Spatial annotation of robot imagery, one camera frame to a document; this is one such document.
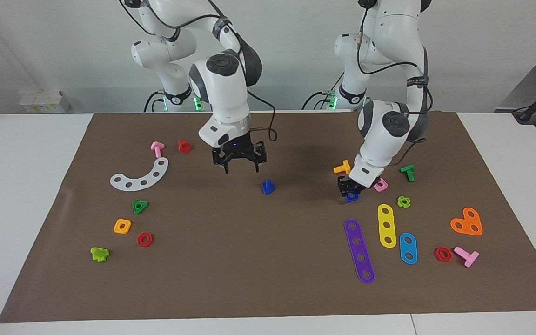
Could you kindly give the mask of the yellow three-hole plate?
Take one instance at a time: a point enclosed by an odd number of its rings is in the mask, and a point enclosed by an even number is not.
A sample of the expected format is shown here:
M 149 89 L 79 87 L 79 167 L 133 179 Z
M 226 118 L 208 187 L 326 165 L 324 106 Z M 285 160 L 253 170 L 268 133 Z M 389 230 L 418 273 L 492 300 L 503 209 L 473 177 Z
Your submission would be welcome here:
M 378 206 L 379 241 L 385 248 L 395 248 L 396 230 L 393 208 L 389 204 Z

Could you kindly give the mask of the purple four-hole plate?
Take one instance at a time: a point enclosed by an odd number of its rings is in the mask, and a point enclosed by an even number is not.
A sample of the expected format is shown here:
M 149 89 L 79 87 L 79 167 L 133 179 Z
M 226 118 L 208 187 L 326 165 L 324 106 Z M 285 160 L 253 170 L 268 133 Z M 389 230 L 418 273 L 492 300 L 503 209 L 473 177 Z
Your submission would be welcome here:
M 375 280 L 375 272 L 360 223 L 355 219 L 347 219 L 344 229 L 356 276 L 363 284 L 371 284 Z

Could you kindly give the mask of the blue two-hole plate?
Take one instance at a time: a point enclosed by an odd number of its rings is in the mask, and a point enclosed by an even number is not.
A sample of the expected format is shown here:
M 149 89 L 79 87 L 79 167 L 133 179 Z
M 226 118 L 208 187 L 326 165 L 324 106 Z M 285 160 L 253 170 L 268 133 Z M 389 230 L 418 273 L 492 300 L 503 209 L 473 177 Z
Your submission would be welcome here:
M 418 261 L 418 245 L 415 236 L 409 232 L 403 232 L 399 237 L 400 259 L 408 265 L 415 265 Z

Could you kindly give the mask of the white curved perforated plate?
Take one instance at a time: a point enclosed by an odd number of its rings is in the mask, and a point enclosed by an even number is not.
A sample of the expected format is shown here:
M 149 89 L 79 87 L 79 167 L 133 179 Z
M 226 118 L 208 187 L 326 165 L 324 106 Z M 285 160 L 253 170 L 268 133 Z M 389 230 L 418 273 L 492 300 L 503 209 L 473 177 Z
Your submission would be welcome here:
M 110 184 L 115 189 L 125 192 L 136 192 L 147 189 L 157 184 L 168 170 L 169 160 L 165 157 L 160 157 L 155 160 L 152 169 L 149 173 L 142 177 L 130 178 L 124 174 L 114 174 L 110 178 Z

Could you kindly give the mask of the brown table mat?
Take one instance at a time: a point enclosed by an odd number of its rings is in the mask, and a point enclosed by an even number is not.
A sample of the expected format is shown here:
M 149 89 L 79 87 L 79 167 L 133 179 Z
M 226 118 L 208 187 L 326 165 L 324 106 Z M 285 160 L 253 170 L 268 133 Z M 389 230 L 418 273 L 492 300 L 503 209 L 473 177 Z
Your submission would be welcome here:
M 332 169 L 355 157 L 355 113 L 283 113 L 268 161 L 230 163 L 225 174 L 198 138 L 205 114 L 96 114 L 57 199 L 0 314 L 0 322 L 264 317 L 536 310 L 536 250 L 459 117 L 430 113 L 426 143 L 383 177 L 389 188 L 347 203 Z M 182 154 L 177 141 L 192 145 Z M 157 184 L 115 189 L 114 174 L 149 173 L 154 141 L 169 166 Z M 264 195 L 261 183 L 276 189 Z M 411 199 L 400 208 L 397 199 Z M 145 200 L 140 215 L 132 202 Z M 395 248 L 381 245 L 378 206 L 394 212 Z M 483 234 L 449 226 L 465 207 Z M 132 222 L 117 234 L 117 219 Z M 363 284 L 344 222 L 362 228 L 375 280 Z M 137 244 L 153 234 L 147 248 Z M 399 237 L 415 236 L 418 261 L 400 259 Z M 460 246 L 479 253 L 470 268 Z M 91 248 L 110 250 L 103 263 Z M 434 250 L 447 247 L 449 262 Z

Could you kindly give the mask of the orange heart-shaped plate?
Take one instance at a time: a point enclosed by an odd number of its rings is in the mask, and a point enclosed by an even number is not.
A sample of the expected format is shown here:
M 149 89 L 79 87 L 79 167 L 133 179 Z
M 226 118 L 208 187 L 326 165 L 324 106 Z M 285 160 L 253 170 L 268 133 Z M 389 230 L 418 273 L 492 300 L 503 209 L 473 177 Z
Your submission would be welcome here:
M 472 236 L 481 236 L 483 227 L 479 213 L 471 207 L 463 209 L 463 218 L 453 218 L 449 222 L 449 226 L 453 231 L 460 234 L 468 234 Z

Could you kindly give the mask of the large pink plastic screw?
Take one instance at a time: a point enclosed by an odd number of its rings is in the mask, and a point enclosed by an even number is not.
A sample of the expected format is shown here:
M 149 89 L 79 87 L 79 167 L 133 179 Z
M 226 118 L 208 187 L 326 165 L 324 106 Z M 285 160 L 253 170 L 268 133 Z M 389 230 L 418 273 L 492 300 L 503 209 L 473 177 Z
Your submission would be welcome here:
M 479 257 L 479 253 L 477 251 L 470 253 L 460 246 L 456 246 L 454 248 L 454 252 L 457 256 L 460 256 L 464 260 L 464 266 L 467 268 L 470 268 Z

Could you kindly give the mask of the white cardboard box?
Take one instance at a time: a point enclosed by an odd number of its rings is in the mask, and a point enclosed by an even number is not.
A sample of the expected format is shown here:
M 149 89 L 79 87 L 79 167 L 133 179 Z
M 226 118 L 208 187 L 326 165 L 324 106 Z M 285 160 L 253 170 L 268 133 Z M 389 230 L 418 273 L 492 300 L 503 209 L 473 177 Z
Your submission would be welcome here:
M 21 97 L 19 106 L 26 113 L 68 113 L 72 108 L 59 90 L 28 92 Z

